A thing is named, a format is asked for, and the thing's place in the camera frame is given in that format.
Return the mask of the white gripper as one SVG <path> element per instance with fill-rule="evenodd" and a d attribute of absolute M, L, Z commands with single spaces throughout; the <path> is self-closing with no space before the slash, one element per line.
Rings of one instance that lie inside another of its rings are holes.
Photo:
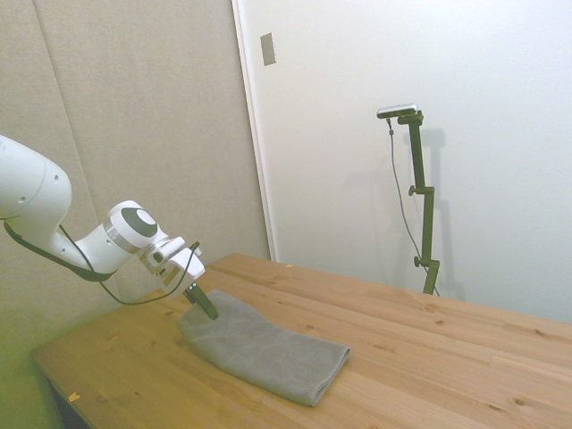
<path fill-rule="evenodd" d="M 206 270 L 199 259 L 200 255 L 199 249 L 192 251 L 185 244 L 163 244 L 138 253 L 139 261 L 157 278 L 163 293 L 176 288 L 172 296 L 180 296 L 183 292 L 188 302 L 198 304 L 211 320 L 216 320 L 217 309 L 194 282 Z"/>

